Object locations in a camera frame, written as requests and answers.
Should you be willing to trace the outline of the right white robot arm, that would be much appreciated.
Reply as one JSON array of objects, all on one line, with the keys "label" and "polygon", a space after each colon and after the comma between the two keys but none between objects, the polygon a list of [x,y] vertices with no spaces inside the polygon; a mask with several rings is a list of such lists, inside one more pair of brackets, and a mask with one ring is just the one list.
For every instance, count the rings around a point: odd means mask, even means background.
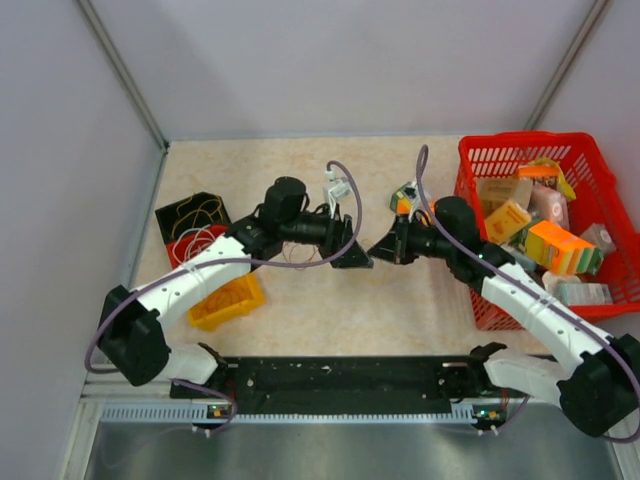
[{"label": "right white robot arm", "polygon": [[518,390],[559,408],[582,433],[607,437],[639,408],[639,342],[614,337],[548,294],[502,247],[482,239],[474,210],[456,196],[435,204],[430,224],[396,216],[368,251],[396,265],[419,257],[446,262],[453,276],[499,307],[540,341],[552,359],[520,354],[502,344],[473,350],[469,388],[487,396]]}]

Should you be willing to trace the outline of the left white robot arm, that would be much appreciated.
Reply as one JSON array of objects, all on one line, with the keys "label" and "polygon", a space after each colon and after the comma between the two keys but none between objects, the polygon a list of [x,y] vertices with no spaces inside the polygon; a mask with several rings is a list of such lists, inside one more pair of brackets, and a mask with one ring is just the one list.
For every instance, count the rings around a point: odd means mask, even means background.
[{"label": "left white robot arm", "polygon": [[165,334],[189,309],[261,266],[276,265],[286,243],[317,248],[321,264],[370,269],[373,261],[356,237],[360,216],[341,214],[339,202],[359,194],[355,181],[327,175],[325,201],[308,208],[305,184],[280,177],[249,215],[228,226],[194,258],[134,291],[111,290],[104,302],[96,345],[134,387],[156,379],[190,382],[205,396],[226,387],[227,374],[204,344],[170,346]]}]

